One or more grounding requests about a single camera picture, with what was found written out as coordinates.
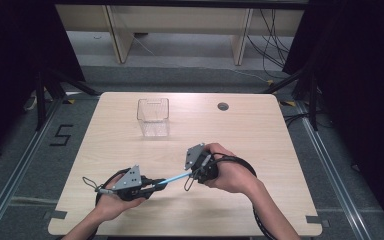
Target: gray carpet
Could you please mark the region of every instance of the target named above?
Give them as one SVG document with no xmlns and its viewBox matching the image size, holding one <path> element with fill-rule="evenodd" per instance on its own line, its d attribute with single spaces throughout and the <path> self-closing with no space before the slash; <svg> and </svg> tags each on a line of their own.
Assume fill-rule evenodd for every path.
<svg viewBox="0 0 384 240">
<path fill-rule="evenodd" d="M 259 93 L 268 87 L 267 82 L 262 79 L 231 70 L 83 67 L 83 72 L 87 85 L 103 92 Z M 243 73 L 257 75 L 265 80 L 279 81 L 263 71 L 243 71 Z M 269 74 L 286 76 L 280 72 Z M 63 84 L 63 86 L 67 91 L 78 91 L 69 85 Z M 291 100 L 292 89 L 293 85 L 287 86 L 279 90 L 276 96 L 279 100 Z M 80 95 L 73 104 L 63 104 L 59 107 L 23 181 L 0 221 L 0 239 L 55 239 L 55 236 L 51 236 L 47 231 L 50 221 L 48 214 L 56 206 L 97 102 L 97 99 Z M 280 108 L 284 115 L 298 113 L 296 107 Z M 382 209 L 362 176 L 350 168 L 352 159 L 335 129 L 332 128 L 328 116 L 319 115 L 317 120 L 319 134 L 369 227 L 369 232 L 373 239 L 384 239 Z M 34 134 L 35 121 L 35 111 L 21 116 L 1 146 L 3 155 L 0 156 L 0 192 Z M 61 124 L 72 125 L 63 128 L 61 132 L 71 137 L 66 146 L 51 146 L 63 140 L 55 137 Z M 323 233 L 315 239 L 355 239 L 301 120 L 290 125 L 289 133 L 319 216 L 328 223 Z"/>
</svg>

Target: transparent container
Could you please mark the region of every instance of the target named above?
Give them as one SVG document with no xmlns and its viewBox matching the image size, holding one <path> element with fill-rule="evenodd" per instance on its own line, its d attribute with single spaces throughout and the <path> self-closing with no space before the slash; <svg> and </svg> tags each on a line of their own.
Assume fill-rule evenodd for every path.
<svg viewBox="0 0 384 240">
<path fill-rule="evenodd" d="M 139 99 L 137 119 L 143 136 L 168 136 L 169 127 L 168 98 Z"/>
</svg>

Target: round hole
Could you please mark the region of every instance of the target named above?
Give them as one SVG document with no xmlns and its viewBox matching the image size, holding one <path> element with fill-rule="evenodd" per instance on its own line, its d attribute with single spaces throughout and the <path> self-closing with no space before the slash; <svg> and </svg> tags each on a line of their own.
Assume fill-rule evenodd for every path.
<svg viewBox="0 0 384 240">
<path fill-rule="evenodd" d="M 229 109 L 229 105 L 227 103 L 219 103 L 217 107 L 222 111 L 226 111 L 227 109 Z"/>
</svg>

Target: black cord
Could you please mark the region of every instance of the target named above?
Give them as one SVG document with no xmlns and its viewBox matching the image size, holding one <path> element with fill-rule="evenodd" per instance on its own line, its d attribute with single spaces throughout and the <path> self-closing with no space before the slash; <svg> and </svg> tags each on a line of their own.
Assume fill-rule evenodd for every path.
<svg viewBox="0 0 384 240">
<path fill-rule="evenodd" d="M 257 177 L 257 173 L 255 172 L 255 170 L 251 166 L 251 164 L 249 164 L 247 161 L 243 160 L 242 158 L 235 157 L 235 156 L 229 156 L 229 155 L 226 155 L 224 153 L 212 153 L 211 157 L 213 159 L 215 159 L 214 158 L 215 155 L 222 155 L 223 157 L 221 157 L 220 159 L 218 159 L 216 161 L 209 162 L 206 165 L 207 168 L 211 167 L 213 165 L 216 165 L 219 162 L 235 162 L 235 163 L 238 163 L 238 164 L 244 166 L 246 169 L 248 169 L 252 173 L 252 175 Z M 252 211 L 254 213 L 255 221 L 257 222 L 257 225 L 260 228 L 261 232 L 264 234 L 264 236 L 266 236 L 270 240 L 276 240 L 276 238 L 267 230 L 267 228 L 264 226 L 261 219 L 258 217 L 257 211 L 255 211 L 254 206 L 252 206 Z"/>
<path fill-rule="evenodd" d="M 283 45 L 283 43 L 280 41 L 279 37 L 277 36 L 276 34 L 276 25 L 275 25 L 275 19 L 276 19 L 276 10 L 272 9 L 272 21 L 273 21 L 273 24 L 272 24 L 272 35 L 274 36 L 274 41 L 275 41 L 275 44 L 276 44 L 276 48 L 277 48 L 277 52 L 279 54 L 279 57 L 280 59 L 283 60 L 283 63 L 286 62 L 286 58 L 285 56 L 283 55 L 282 51 L 281 51 L 281 47 L 279 46 L 282 45 L 283 47 L 285 47 L 285 45 Z"/>
<path fill-rule="evenodd" d="M 265 20 L 264 14 L 263 14 L 263 12 L 262 12 L 261 9 L 260 9 L 260 13 L 261 13 L 261 16 L 263 17 L 264 21 L 266 22 L 266 26 L 268 27 L 267 21 Z M 275 9 L 272 9 L 272 28 L 271 28 L 271 30 L 270 30 L 270 29 L 268 29 L 268 30 L 269 30 L 269 32 L 270 32 L 270 35 L 271 35 L 272 37 L 274 37 L 273 40 L 274 40 L 275 43 L 276 43 L 275 47 L 276 47 L 278 50 L 283 50 L 284 52 L 289 53 L 289 49 L 282 43 L 282 41 L 280 41 L 279 37 L 278 37 L 277 34 L 276 34 L 276 24 L 275 24 L 275 20 L 276 20 L 276 10 L 275 10 Z"/>
<path fill-rule="evenodd" d="M 249 42 L 251 43 L 251 45 L 254 47 L 254 49 L 259 53 L 261 54 L 263 57 L 269 59 L 271 62 L 273 62 L 274 64 L 276 64 L 277 66 L 279 67 L 283 67 L 282 63 L 277 61 L 275 58 L 273 58 L 272 56 L 268 55 L 267 53 L 265 53 L 263 50 L 261 50 L 252 40 L 249 36 L 247 36 Z"/>
<path fill-rule="evenodd" d="M 266 37 L 264 37 L 264 36 L 261 36 L 263 39 L 264 39 L 264 41 L 266 41 L 266 42 L 268 42 L 268 40 L 267 40 L 267 38 Z M 275 48 L 277 48 L 277 46 L 275 45 L 275 44 L 273 44 L 273 43 L 271 43 L 271 42 L 269 42 L 269 44 L 272 46 L 272 47 L 275 47 Z M 284 53 L 289 53 L 289 49 L 283 49 L 283 48 L 279 48 L 279 50 L 280 51 L 282 51 L 282 52 L 284 52 Z"/>
<path fill-rule="evenodd" d="M 279 55 L 280 61 L 282 62 L 282 65 L 285 65 L 285 57 L 283 56 L 282 51 L 279 50 L 280 48 L 279 48 L 279 45 L 277 44 L 278 39 L 276 36 L 276 25 L 274 24 L 276 20 L 276 11 L 272 9 L 271 13 L 272 13 L 272 28 L 270 30 L 270 35 L 273 38 L 273 41 L 276 45 L 277 54 Z"/>
<path fill-rule="evenodd" d="M 317 110 L 316 111 L 316 114 L 327 114 L 326 111 L 324 110 Z M 300 119 L 300 118 L 305 118 L 305 117 L 310 117 L 310 113 L 309 112 L 306 112 L 306 113 L 300 113 L 300 114 L 295 114 L 295 115 L 290 115 L 290 116 L 283 116 L 283 118 L 285 118 L 285 123 L 286 123 L 286 127 L 289 128 L 289 126 L 297 119 Z"/>
<path fill-rule="evenodd" d="M 264 23 L 265 23 L 265 25 L 266 25 L 266 27 L 267 27 L 267 30 L 269 31 L 269 38 L 268 39 L 266 39 L 264 36 L 262 36 L 263 37 L 263 39 L 266 41 L 266 46 L 264 47 L 264 53 L 265 53 L 265 56 L 269 56 L 268 54 L 266 54 L 266 51 L 267 51 L 267 48 L 268 48 L 268 46 L 269 46 L 269 44 L 270 45 L 272 45 L 272 46 L 275 46 L 276 47 L 276 49 L 277 49 L 277 51 L 278 51 L 278 54 L 279 54 L 279 58 L 280 58 L 280 63 L 276 60 L 276 63 L 279 63 L 278 64 L 278 66 L 279 67 L 281 67 L 281 68 L 283 68 L 284 67 L 284 57 L 283 57 L 283 54 L 282 54 L 282 51 L 280 50 L 280 47 L 279 47 L 279 45 L 277 44 L 277 40 L 276 40 L 276 38 L 274 37 L 274 35 L 273 35 L 273 29 L 275 29 L 275 12 L 274 12 L 274 10 L 272 10 L 272 27 L 270 28 L 270 26 L 269 26 L 269 24 L 268 24 L 268 22 L 267 22 L 267 20 L 266 20 L 266 18 L 264 17 L 264 14 L 263 14 L 263 11 L 260 9 L 260 14 L 261 14 L 261 16 L 262 16 L 262 18 L 263 18 L 263 20 L 264 20 Z M 273 45 L 272 43 L 270 43 L 270 39 L 271 38 L 273 38 L 273 41 L 275 42 L 275 44 L 276 45 Z M 263 58 L 263 69 L 264 69 L 264 71 L 268 74 L 268 72 L 266 71 L 266 66 L 265 66 L 265 58 Z M 273 77 L 273 78 L 279 78 L 279 77 L 276 77 L 276 76 L 273 76 L 273 75 L 270 75 L 270 74 L 268 74 L 270 77 Z"/>
</svg>

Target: left hand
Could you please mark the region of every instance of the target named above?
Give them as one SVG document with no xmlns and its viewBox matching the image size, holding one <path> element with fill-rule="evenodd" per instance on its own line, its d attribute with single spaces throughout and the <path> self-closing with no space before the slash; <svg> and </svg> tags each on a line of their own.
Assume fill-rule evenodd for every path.
<svg viewBox="0 0 384 240">
<path fill-rule="evenodd" d="M 108 183 L 107 189 L 111 189 L 123 176 L 120 174 Z M 145 198 L 137 198 L 130 202 L 121 200 L 116 194 L 102 194 L 93 212 L 99 216 L 102 221 L 113 220 L 127 209 L 139 206 Z"/>
</svg>

